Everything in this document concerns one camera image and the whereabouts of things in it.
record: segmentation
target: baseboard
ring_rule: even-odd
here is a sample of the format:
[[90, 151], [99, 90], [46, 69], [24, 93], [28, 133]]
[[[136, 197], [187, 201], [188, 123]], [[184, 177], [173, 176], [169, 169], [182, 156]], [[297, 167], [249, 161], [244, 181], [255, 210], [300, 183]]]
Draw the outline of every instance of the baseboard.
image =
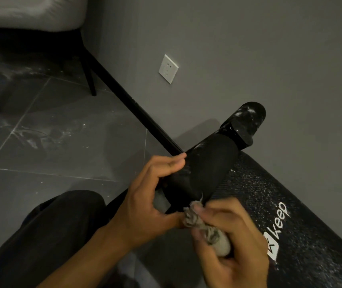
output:
[[166, 134], [166, 132], [144, 111], [142, 107], [125, 91], [125, 89], [110, 75], [110, 73], [86, 50], [87, 62], [96, 75], [110, 88], [110, 90], [123, 102], [147, 130], [171, 154], [178, 155], [183, 150]]

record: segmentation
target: right hand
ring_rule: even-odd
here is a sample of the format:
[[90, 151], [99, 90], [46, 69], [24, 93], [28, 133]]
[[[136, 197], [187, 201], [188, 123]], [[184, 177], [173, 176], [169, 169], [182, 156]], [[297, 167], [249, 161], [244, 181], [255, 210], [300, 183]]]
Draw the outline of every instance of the right hand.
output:
[[193, 228], [195, 251], [210, 288], [267, 288], [268, 244], [236, 198], [213, 200], [194, 211], [202, 220], [226, 232], [234, 258], [218, 258], [201, 231]]

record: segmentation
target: white power outlet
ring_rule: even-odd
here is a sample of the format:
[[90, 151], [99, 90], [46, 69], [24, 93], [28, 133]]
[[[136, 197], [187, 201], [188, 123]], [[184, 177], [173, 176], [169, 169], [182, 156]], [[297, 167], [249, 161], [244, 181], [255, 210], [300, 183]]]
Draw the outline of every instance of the white power outlet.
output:
[[172, 83], [176, 72], [178, 71], [178, 65], [174, 63], [166, 54], [164, 55], [162, 64], [160, 65], [159, 74], [161, 74], [167, 82]]

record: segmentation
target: left hand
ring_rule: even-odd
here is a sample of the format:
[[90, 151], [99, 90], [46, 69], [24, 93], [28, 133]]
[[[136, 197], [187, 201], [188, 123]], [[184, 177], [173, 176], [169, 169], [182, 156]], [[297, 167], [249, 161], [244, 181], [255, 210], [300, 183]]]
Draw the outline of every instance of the left hand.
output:
[[154, 208], [153, 200], [159, 178], [182, 169], [186, 156], [185, 153], [175, 157], [153, 156], [131, 183], [126, 198], [107, 225], [128, 249], [183, 225], [183, 213], [165, 215]]

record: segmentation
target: leg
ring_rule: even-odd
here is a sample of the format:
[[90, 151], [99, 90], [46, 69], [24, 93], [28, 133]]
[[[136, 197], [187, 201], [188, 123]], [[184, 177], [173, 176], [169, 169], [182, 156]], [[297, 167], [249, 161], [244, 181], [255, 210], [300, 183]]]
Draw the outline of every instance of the leg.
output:
[[36, 207], [0, 247], [0, 287], [36, 287], [100, 227], [103, 198], [69, 191]]
[[79, 55], [79, 59], [80, 59], [81, 64], [82, 64], [83, 72], [86, 76], [88, 86], [90, 87], [91, 95], [97, 96], [95, 84], [94, 84], [94, 81], [92, 79], [91, 69], [88, 66], [87, 58], [86, 58], [85, 51], [84, 51], [84, 44], [83, 44], [81, 30], [80, 29], [75, 30], [74, 34], [75, 34], [75, 43], [76, 43], [76, 47], [77, 47], [77, 54]]

